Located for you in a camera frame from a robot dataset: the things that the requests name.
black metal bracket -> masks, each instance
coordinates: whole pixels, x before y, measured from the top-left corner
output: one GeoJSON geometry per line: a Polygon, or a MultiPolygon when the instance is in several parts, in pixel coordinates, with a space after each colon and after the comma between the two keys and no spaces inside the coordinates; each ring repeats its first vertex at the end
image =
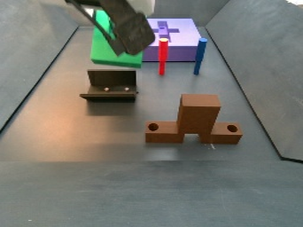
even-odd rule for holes
{"type": "Polygon", "coordinates": [[[87,70],[89,91],[79,96],[89,100],[128,99],[137,94],[134,70],[87,70]]]}

hole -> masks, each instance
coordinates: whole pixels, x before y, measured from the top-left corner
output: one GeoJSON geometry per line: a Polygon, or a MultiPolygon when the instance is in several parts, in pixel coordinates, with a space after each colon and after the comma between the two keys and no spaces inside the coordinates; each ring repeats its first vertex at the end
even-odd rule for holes
{"type": "Polygon", "coordinates": [[[229,124],[229,125],[226,126],[226,129],[228,129],[230,132],[236,132],[236,131],[237,131],[237,127],[236,127],[234,125],[232,125],[232,124],[229,124]]]}
{"type": "Polygon", "coordinates": [[[149,124],[148,129],[149,131],[156,131],[158,128],[158,125],[156,123],[149,124]]]}

brown block with holes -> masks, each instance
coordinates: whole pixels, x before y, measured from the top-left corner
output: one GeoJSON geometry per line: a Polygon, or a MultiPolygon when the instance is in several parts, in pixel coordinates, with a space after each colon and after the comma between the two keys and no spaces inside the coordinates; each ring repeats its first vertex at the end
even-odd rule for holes
{"type": "Polygon", "coordinates": [[[176,121],[145,122],[145,143],[182,143],[182,138],[176,121]]]}
{"type": "Polygon", "coordinates": [[[178,131],[184,134],[210,135],[220,108],[216,95],[181,94],[177,113],[178,131]]]}
{"type": "Polygon", "coordinates": [[[216,122],[210,137],[198,134],[200,141],[204,144],[229,144],[234,145],[242,136],[240,125],[234,122],[216,122]]]}

green block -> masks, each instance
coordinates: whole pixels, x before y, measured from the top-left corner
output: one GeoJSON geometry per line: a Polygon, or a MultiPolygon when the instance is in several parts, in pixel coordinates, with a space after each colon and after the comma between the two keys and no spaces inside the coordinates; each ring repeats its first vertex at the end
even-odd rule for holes
{"type": "MultiPolygon", "coordinates": [[[[96,21],[102,26],[104,30],[113,37],[109,28],[109,16],[104,11],[96,11],[96,21]]],[[[98,29],[93,28],[91,45],[89,58],[94,64],[113,65],[120,67],[141,67],[141,52],[137,55],[121,53],[118,56],[114,54],[109,44],[100,33],[98,29]]]]}

gray wall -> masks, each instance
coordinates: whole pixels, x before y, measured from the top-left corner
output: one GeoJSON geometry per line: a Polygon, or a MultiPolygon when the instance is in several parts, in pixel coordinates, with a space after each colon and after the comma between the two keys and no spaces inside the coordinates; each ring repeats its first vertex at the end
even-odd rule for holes
{"type": "MultiPolygon", "coordinates": [[[[154,0],[150,18],[192,18],[194,25],[204,27],[229,0],[154,0]]],[[[89,21],[71,6],[67,12],[79,26],[90,26],[89,21]]]]}
{"type": "Polygon", "coordinates": [[[0,129],[77,29],[62,1],[0,4],[0,129]]]}
{"type": "Polygon", "coordinates": [[[205,28],[280,155],[303,160],[301,9],[230,0],[205,28]]]}

